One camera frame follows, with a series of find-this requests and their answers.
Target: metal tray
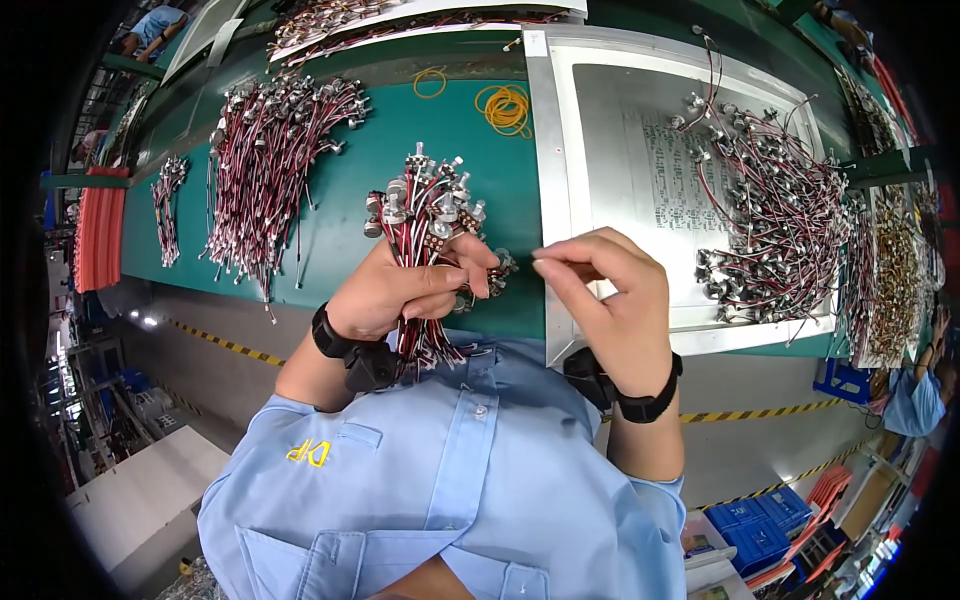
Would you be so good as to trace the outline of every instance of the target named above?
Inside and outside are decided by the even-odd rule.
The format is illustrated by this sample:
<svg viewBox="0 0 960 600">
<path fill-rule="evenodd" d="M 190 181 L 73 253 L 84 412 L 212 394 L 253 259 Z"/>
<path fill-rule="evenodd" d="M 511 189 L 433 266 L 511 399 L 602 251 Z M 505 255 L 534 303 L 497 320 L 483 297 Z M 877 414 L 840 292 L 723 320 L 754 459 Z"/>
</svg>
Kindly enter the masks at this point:
<svg viewBox="0 0 960 600">
<path fill-rule="evenodd" d="M 709 146 L 706 126 L 689 133 L 669 127 L 670 116 L 689 115 L 685 97 L 693 91 L 707 95 L 710 71 L 703 47 L 599 27 L 523 29 L 544 244 L 603 226 L 633 239 L 666 269 L 670 342 L 681 355 L 833 331 L 835 295 L 813 319 L 724 324 L 716 321 L 718 304 L 696 282 L 697 250 L 730 247 L 727 226 L 704 193 L 688 152 L 698 144 Z M 785 114 L 804 99 L 770 75 L 723 58 L 719 103 L 758 114 L 773 107 Z M 796 110 L 790 130 L 815 157 L 824 156 L 809 104 Z M 725 197 L 730 174 L 715 160 L 706 166 L 714 195 Z M 616 290 L 601 281 L 593 291 L 605 298 Z M 549 288 L 546 345 L 551 366 L 583 345 L 581 331 Z"/>
</svg>

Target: yellow black hazard tape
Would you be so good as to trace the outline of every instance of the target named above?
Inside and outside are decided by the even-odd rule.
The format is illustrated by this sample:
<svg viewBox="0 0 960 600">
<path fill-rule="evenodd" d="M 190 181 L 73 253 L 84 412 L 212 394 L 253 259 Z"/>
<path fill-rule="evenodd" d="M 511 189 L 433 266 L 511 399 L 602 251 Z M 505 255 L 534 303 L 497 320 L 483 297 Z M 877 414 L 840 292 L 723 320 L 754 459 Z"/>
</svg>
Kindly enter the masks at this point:
<svg viewBox="0 0 960 600">
<path fill-rule="evenodd" d="M 170 398 L 172 398 L 172 399 L 174 400 L 174 403 L 175 403 L 175 404 L 180 403 L 180 404 L 182 404 L 184 407 L 186 407 L 186 408 L 189 409 L 190 411 L 196 413 L 197 415 L 200 415 L 201 417 L 204 415 L 204 411 L 201 410 L 201 408 L 200 408 L 199 406 L 194 406 L 193 404 L 191 404 L 191 403 L 187 402 L 186 400 L 184 400 L 184 399 L 183 399 L 183 396 L 181 396 L 180 394 L 177 394 L 176 392 L 174 392 L 173 390 L 171 390 L 170 388 L 168 388 L 162 381 L 158 381 L 158 382 L 156 383 L 156 385 L 158 386 L 158 388 L 160 388 L 161 390 L 163 390 L 164 392 L 166 392 L 166 394 L 167 394 Z"/>
<path fill-rule="evenodd" d="M 680 415 L 682 423 L 711 423 L 719 420 L 748 420 L 764 419 L 766 417 L 779 417 L 780 415 L 796 415 L 806 411 L 816 410 L 818 408 L 827 408 L 836 406 L 843 402 L 840 398 L 822 400 L 820 402 L 811 402 L 809 404 L 798 404 L 797 406 L 784 406 L 782 408 L 764 408 L 755 411 L 726 411 L 723 413 L 688 413 Z M 603 422 L 611 420 L 610 415 L 605 415 Z"/>
<path fill-rule="evenodd" d="M 180 329 L 186 331 L 187 333 L 193 334 L 202 340 L 207 340 L 212 342 L 217 346 L 226 348 L 228 350 L 233 350 L 238 354 L 243 354 L 244 356 L 250 356 L 251 358 L 256 358 L 262 360 L 265 363 L 271 365 L 276 365 L 282 367 L 286 364 L 286 360 L 282 358 L 277 358 L 265 352 L 259 352 L 252 348 L 247 348 L 245 346 L 240 346 L 239 344 L 234 344 L 233 342 L 228 342 L 213 335 L 212 333 L 207 333 L 205 331 L 200 331 L 190 325 L 183 324 L 179 321 L 174 321 L 173 319 L 167 319 L 168 323 L 174 324 Z M 719 420 L 749 420 L 749 419 L 764 419 L 766 417 L 779 417 L 781 415 L 795 415 L 797 413 L 802 413 L 805 411 L 812 411 L 818 408 L 827 408 L 828 406 L 835 406 L 842 402 L 840 398 L 832 398 L 830 400 L 823 400 L 820 402 L 811 402 L 810 404 L 799 404 L 797 406 L 784 406 L 782 408 L 765 408 L 763 410 L 755 411 L 727 411 L 721 413 L 689 413 L 685 415 L 680 415 L 680 422 L 683 423 L 709 423 L 716 422 Z M 612 417 L 609 415 L 604 416 L 603 422 L 607 422 Z"/>
<path fill-rule="evenodd" d="M 226 349 L 228 349 L 228 350 L 233 350 L 233 351 L 236 352 L 237 354 L 243 354 L 244 356 L 250 356 L 250 358 L 255 358 L 255 359 L 257 359 L 257 360 L 262 360 L 262 361 L 265 362 L 265 363 L 269 363 L 269 364 L 275 365 L 275 366 L 277 366 L 277 367 L 282 367 L 282 366 L 285 365 L 286 362 L 287 362 L 286 360 L 284 360 L 284 359 L 282 359 L 282 358 L 277 358 L 277 357 L 275 357 L 275 356 L 273 356 L 273 355 L 271 355 L 271 354 L 267 354 L 266 352 L 260 352 L 260 351 L 254 350 L 253 348 L 247 348 L 246 346 L 240 346 L 239 344 L 234 344 L 233 342 L 228 342 L 227 340 L 222 340 L 222 339 L 218 338 L 217 336 L 215 336 L 215 335 L 213 335 L 213 334 L 211 334 L 211 333 L 207 333 L 207 332 L 205 332 L 205 331 L 200 331 L 199 329 L 197 329 L 197 328 L 195 328 L 195 327 L 191 327 L 190 325 L 183 324 L 183 323 L 181 323 L 181 322 L 179 322 L 179 321 L 174 321 L 173 319 L 166 319 L 166 321 L 167 321 L 167 323 L 174 324 L 174 325 L 176 325 L 177 327 L 179 327 L 180 329 L 183 329 L 183 330 L 186 331 L 187 333 L 190 333 L 190 334 L 192 334 L 192 335 L 195 335 L 195 336 L 197 336 L 198 338 L 200 338 L 200 339 L 202 339 L 202 340 L 207 340 L 208 342 L 212 342 L 212 343 L 214 343 L 214 344 L 216 344 L 217 346 L 220 346 L 220 347 L 222 347 L 222 348 L 226 348 Z"/>
<path fill-rule="evenodd" d="M 817 467 L 814 467 L 814 468 L 812 468 L 811 470 L 804 471 L 803 473 L 797 475 L 796 477 L 792 477 L 792 478 L 790 478 L 790 479 L 787 479 L 786 481 L 781 481 L 781 482 L 779 482 L 778 484 L 774 484 L 774 485 L 770 486 L 769 488 L 764 488 L 763 490 L 758 490 L 758 491 L 753 492 L 753 493 L 748 493 L 748 494 L 746 494 L 746 495 L 742 495 L 742 496 L 739 496 L 739 497 L 737 497 L 737 498 L 731 498 L 731 499 L 729 499 L 729 500 L 724 500 L 723 502 L 714 502 L 713 504 L 705 504 L 704 506 L 698 506 L 698 507 L 697 507 L 697 510 L 703 511 L 703 510 L 705 510 L 705 509 L 710 508 L 711 506 L 720 506 L 721 504 L 730 504 L 731 502 L 737 502 L 737 501 L 739 501 L 739 500 L 745 500 L 745 499 L 747 499 L 747 498 L 756 498 L 756 497 L 759 496 L 759 495 L 764 495 L 765 493 L 772 492 L 773 490 L 779 490 L 780 488 L 785 488 L 785 487 L 789 486 L 789 485 L 792 484 L 792 483 L 796 483 L 796 482 L 800 481 L 801 479 L 804 479 L 805 477 L 809 477 L 810 475 L 819 473 L 820 471 L 822 471 L 822 470 L 824 470 L 825 468 L 833 465 L 834 463 L 837 463 L 837 462 L 842 461 L 843 459 L 847 458 L 848 456 L 850 456 L 851 454 L 853 454 L 854 452 L 856 452 L 857 450 L 859 450 L 859 449 L 862 448 L 863 446 L 869 444 L 871 441 L 875 440 L 875 439 L 878 438 L 878 437 L 879 437 L 879 434 L 873 435 L 873 436 L 867 438 L 866 440 L 863 440 L 863 441 L 860 442 L 859 444 L 855 445 L 854 447 L 850 448 L 849 450 L 847 450 L 847 451 L 844 452 L 843 454 L 839 454 L 839 455 L 837 455 L 837 456 L 834 456 L 833 458 L 831 458 L 830 460 L 826 461 L 826 462 L 823 463 L 822 465 L 818 465 Z"/>
</svg>

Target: hand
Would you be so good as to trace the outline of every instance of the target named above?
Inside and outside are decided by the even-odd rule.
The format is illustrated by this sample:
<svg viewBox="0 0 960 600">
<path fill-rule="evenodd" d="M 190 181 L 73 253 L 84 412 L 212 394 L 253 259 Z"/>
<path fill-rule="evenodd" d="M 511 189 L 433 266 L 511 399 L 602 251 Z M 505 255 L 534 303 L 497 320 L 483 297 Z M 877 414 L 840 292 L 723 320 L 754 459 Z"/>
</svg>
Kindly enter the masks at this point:
<svg viewBox="0 0 960 600">
<path fill-rule="evenodd" d="M 465 282 L 478 298 L 490 295 L 487 269 L 500 260 L 474 235 L 453 239 L 444 254 L 454 267 L 398 267 L 386 240 L 373 247 L 326 306 L 326 315 L 341 337 L 379 340 L 406 319 L 440 319 L 453 308 L 455 291 Z"/>
<path fill-rule="evenodd" d="M 611 228 L 535 250 L 534 257 L 534 269 L 584 331 L 620 393 L 658 396 L 673 368 L 663 267 Z M 602 279 L 617 294 L 600 301 L 585 283 Z"/>
<path fill-rule="evenodd" d="M 948 308 L 941 306 L 938 313 L 937 322 L 933 325 L 933 337 L 939 340 L 944 337 L 944 333 L 950 325 L 950 311 Z"/>
</svg>

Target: yellow embroidered logo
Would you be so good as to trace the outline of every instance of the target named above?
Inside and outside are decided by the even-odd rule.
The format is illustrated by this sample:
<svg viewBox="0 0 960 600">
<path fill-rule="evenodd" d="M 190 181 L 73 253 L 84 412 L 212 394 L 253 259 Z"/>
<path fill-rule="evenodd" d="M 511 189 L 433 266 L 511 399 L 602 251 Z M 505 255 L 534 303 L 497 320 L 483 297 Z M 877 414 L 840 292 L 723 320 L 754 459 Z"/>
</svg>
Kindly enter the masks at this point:
<svg viewBox="0 0 960 600">
<path fill-rule="evenodd" d="M 320 442 L 319 444 L 310 447 L 313 443 L 313 440 L 304 440 L 303 444 L 290 448 L 290 451 L 287 452 L 287 458 L 299 463 L 303 459 L 306 459 L 310 465 L 313 467 L 322 467 L 324 461 L 326 460 L 326 453 L 330 451 L 330 442 Z"/>
</svg>

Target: finger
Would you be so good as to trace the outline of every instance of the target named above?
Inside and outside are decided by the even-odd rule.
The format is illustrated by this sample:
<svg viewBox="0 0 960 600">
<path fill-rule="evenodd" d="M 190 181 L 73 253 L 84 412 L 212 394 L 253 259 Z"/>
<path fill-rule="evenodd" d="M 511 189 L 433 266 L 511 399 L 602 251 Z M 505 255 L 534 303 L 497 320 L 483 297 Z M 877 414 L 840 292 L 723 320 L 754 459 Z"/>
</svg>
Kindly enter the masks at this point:
<svg viewBox="0 0 960 600">
<path fill-rule="evenodd" d="M 630 254 L 633 254 L 634 256 L 639 256 L 640 258 L 649 258 L 650 260 L 653 260 L 653 258 L 650 257 L 650 254 L 644 252 L 640 246 L 634 243 L 634 240 L 630 239 L 629 237 L 627 237 L 623 233 L 620 233 L 614 228 L 594 229 L 593 231 L 586 233 L 586 235 L 599 235 L 600 237 L 606 238 L 614 242 L 614 244 L 616 244 L 617 246 L 623 247 L 627 252 L 629 252 Z"/>
<path fill-rule="evenodd" d="M 432 294 L 403 305 L 404 319 L 440 319 L 453 310 L 457 295 L 453 292 Z"/>
<path fill-rule="evenodd" d="M 461 256 L 466 256 L 474 264 L 484 269 L 492 269 L 500 264 L 496 254 L 472 233 L 463 233 L 450 240 L 447 247 Z"/>
<path fill-rule="evenodd" d="M 568 266 L 553 258 L 538 258 L 534 269 L 543 277 L 573 319 L 587 333 L 594 324 L 606 323 L 610 311 L 598 300 Z"/>
<path fill-rule="evenodd" d="M 396 267 L 385 269 L 386 287 L 393 301 L 453 292 L 467 282 L 467 271 L 455 267 Z"/>
<path fill-rule="evenodd" d="M 477 298 L 489 298 L 490 286 L 487 282 L 487 270 L 473 262 L 469 256 L 460 257 L 460 268 L 467 270 L 470 291 Z"/>
<path fill-rule="evenodd" d="M 534 257 L 592 265 L 597 273 L 609 279 L 619 292 L 629 293 L 643 283 L 644 270 L 640 259 L 619 244 L 599 235 L 585 235 L 557 242 L 547 248 L 535 250 Z"/>
<path fill-rule="evenodd" d="M 593 265 L 585 265 L 579 262 L 571 262 L 566 265 L 573 270 L 574 273 L 580 278 L 584 283 L 590 283 L 592 281 L 603 281 L 606 277 L 597 273 L 597 270 L 593 268 Z"/>
</svg>

